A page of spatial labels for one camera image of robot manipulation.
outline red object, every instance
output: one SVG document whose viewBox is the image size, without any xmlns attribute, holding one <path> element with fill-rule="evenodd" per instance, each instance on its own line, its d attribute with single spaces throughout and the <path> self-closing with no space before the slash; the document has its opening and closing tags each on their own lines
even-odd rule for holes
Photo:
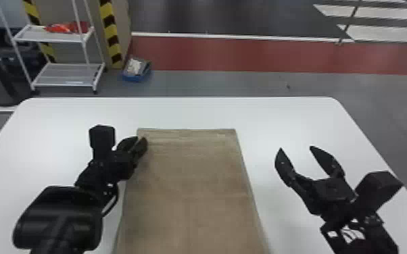
<svg viewBox="0 0 407 254">
<path fill-rule="evenodd" d="M 89 31 L 89 23 L 85 21 L 80 22 L 80 28 L 82 29 L 82 33 L 86 33 Z M 77 22 L 68 22 L 63 24 L 51 24 L 45 27 L 47 32 L 59 32 L 59 33 L 79 33 L 79 27 L 77 26 Z"/>
</svg>

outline red floor stripe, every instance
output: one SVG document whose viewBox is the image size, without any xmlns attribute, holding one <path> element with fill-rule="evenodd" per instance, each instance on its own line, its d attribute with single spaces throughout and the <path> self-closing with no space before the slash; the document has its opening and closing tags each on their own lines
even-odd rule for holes
<svg viewBox="0 0 407 254">
<path fill-rule="evenodd" d="M 155 70 L 407 75 L 407 44 L 134 37 L 132 52 Z"/>
</svg>

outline shelf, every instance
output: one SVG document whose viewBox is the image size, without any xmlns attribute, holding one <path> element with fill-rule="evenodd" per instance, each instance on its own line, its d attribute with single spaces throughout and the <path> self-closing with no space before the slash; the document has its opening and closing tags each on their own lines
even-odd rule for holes
<svg viewBox="0 0 407 254">
<path fill-rule="evenodd" d="M 84 42 L 87 42 L 94 28 L 89 27 L 89 31 L 82 34 Z M 57 32 L 47 32 L 44 26 L 26 25 L 19 31 L 15 37 L 15 41 L 38 41 L 44 43 L 81 43 L 80 35 L 77 34 L 61 34 Z"/>
<path fill-rule="evenodd" d="M 88 68 L 85 63 L 48 63 L 32 84 L 33 86 L 92 86 L 95 88 L 104 65 L 104 63 L 91 63 Z"/>
</svg>

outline black robotic arm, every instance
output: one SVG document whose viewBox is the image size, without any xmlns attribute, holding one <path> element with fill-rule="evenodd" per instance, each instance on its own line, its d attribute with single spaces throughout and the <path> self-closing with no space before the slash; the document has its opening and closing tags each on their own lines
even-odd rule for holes
<svg viewBox="0 0 407 254">
<path fill-rule="evenodd" d="M 113 151 L 114 128 L 95 126 L 89 132 L 93 159 L 74 186 L 49 186 L 26 209 L 13 232 L 17 248 L 31 249 L 31 254 L 81 254 L 99 245 L 103 217 L 118 201 L 118 182 L 134 174 L 147 140 L 126 138 Z"/>
</svg>

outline black cable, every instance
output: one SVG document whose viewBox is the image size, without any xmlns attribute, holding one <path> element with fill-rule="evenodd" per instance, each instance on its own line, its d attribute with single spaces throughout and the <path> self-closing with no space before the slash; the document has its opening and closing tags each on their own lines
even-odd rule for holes
<svg viewBox="0 0 407 254">
<path fill-rule="evenodd" d="M 114 195 L 114 201 L 110 204 L 110 206 L 102 212 L 103 218 L 110 213 L 110 211 L 115 207 L 115 205 L 118 202 L 118 196 L 120 194 L 120 191 L 118 190 L 118 185 L 115 184 L 114 185 L 114 189 L 115 189 L 115 195 Z"/>
</svg>

